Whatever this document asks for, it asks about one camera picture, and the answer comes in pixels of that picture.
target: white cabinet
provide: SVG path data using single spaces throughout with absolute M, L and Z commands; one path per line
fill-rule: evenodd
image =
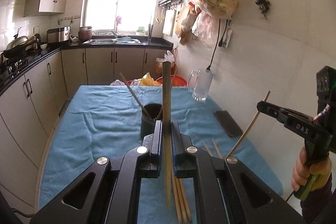
M 49 70 L 51 90 L 55 97 L 56 107 L 59 113 L 68 98 L 60 51 L 47 58 L 47 67 Z
M 24 17 L 65 13 L 67 0 L 26 0 Z
M 145 50 L 145 56 L 143 59 L 143 72 L 142 74 L 145 75 L 146 73 L 150 73 L 151 77 L 156 80 L 160 77 L 160 75 L 156 72 L 156 59 L 157 58 L 164 58 L 166 50 L 157 50 L 147 48 Z
M 51 89 L 46 61 L 42 61 L 27 71 L 25 77 L 37 116 L 44 131 L 49 135 L 59 112 Z
M 26 157 L 0 117 L 0 183 L 34 206 L 37 167 Z
M 62 50 L 62 64 L 68 99 L 71 100 L 81 85 L 87 85 L 85 49 Z
M 115 48 L 114 50 L 114 75 L 121 79 L 120 73 L 127 81 L 139 79 L 142 75 L 143 48 Z
M 111 84 L 114 81 L 114 48 L 87 48 L 85 55 L 88 84 Z
M 0 114 L 26 156 L 39 166 L 47 135 L 28 93 L 25 77 L 16 80 L 0 97 Z
M 11 192 L 9 192 L 3 186 L 1 186 L 1 184 L 0 184 L 0 191 L 11 208 L 16 208 L 27 215 L 35 213 L 33 206 L 30 206 L 27 203 L 24 203 L 22 200 L 19 200 Z M 25 218 L 19 214 L 16 215 L 24 224 L 29 224 L 31 218 Z

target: glass mug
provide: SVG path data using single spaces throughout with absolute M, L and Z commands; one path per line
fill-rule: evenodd
M 192 70 L 188 78 L 188 89 L 193 91 L 193 98 L 196 101 L 204 102 L 209 94 L 213 72 L 209 69 L 199 69 L 197 71 L 195 84 L 192 86 L 190 85 L 190 80 L 195 75 L 196 72 Z

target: person's arm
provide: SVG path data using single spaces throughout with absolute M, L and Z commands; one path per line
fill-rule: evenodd
M 307 183 L 307 178 L 310 174 L 320 175 L 307 199 L 301 201 L 302 216 L 307 224 L 311 224 L 330 199 L 332 163 L 328 157 L 325 160 L 311 165 L 309 168 L 305 166 L 306 160 L 307 153 L 305 148 L 302 148 L 293 169 L 292 187 L 294 191 L 297 191 L 300 185 Z

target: smartphone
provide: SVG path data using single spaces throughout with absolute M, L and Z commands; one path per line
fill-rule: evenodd
M 243 131 L 226 110 L 215 111 L 215 116 L 230 137 L 241 136 Z

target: blue tablecloth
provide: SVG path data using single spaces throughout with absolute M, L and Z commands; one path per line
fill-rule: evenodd
M 133 90 L 143 105 L 162 103 L 160 87 L 136 86 Z M 205 103 L 196 102 L 186 88 L 173 88 L 171 99 L 172 120 L 179 121 L 181 133 L 189 135 L 194 145 L 203 147 L 206 142 L 213 155 L 217 155 L 211 141 L 214 138 L 226 155 L 237 142 L 238 138 L 230 138 L 214 116 L 220 108 L 211 98 Z M 99 157 L 116 159 L 140 146 L 140 125 L 140 107 L 125 86 L 81 86 L 58 125 L 44 169 L 40 208 Z M 234 155 L 282 195 L 279 179 L 248 139 Z M 184 179 L 184 187 L 196 223 L 192 179 Z M 173 195 L 171 204 L 167 210 L 163 175 L 142 179 L 139 224 L 177 223 Z

